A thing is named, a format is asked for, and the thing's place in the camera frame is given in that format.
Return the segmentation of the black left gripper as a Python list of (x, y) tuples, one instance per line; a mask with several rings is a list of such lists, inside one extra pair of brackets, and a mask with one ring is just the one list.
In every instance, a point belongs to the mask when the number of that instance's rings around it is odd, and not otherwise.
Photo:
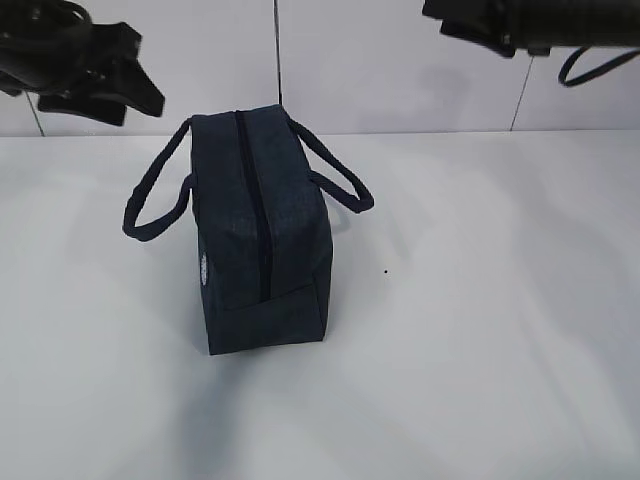
[(127, 107), (110, 100), (124, 99), (144, 115), (161, 117), (165, 97), (138, 61), (141, 41), (125, 22), (95, 25), (79, 65), (65, 78), (62, 97), (40, 96), (38, 110), (123, 125)]

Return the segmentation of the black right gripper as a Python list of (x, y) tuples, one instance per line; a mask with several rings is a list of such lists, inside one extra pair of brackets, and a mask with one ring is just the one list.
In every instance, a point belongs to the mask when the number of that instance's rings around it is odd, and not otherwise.
[(441, 22), (440, 33), (513, 58), (518, 50), (548, 57), (542, 40), (549, 1), (427, 0), (422, 15)]

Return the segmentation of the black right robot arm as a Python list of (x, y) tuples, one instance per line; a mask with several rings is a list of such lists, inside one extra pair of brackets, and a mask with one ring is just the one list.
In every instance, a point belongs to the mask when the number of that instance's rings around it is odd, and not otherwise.
[(555, 47), (637, 47), (639, 3), (611, 0), (431, 0), (422, 15), (440, 33), (504, 58), (518, 50), (546, 55)]

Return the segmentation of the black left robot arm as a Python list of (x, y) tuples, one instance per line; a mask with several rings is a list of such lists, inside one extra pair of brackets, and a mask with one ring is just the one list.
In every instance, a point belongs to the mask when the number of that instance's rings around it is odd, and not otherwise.
[(165, 97), (139, 62), (141, 41), (128, 23), (96, 23), (72, 1), (3, 1), (1, 91), (117, 127), (129, 108), (159, 118)]

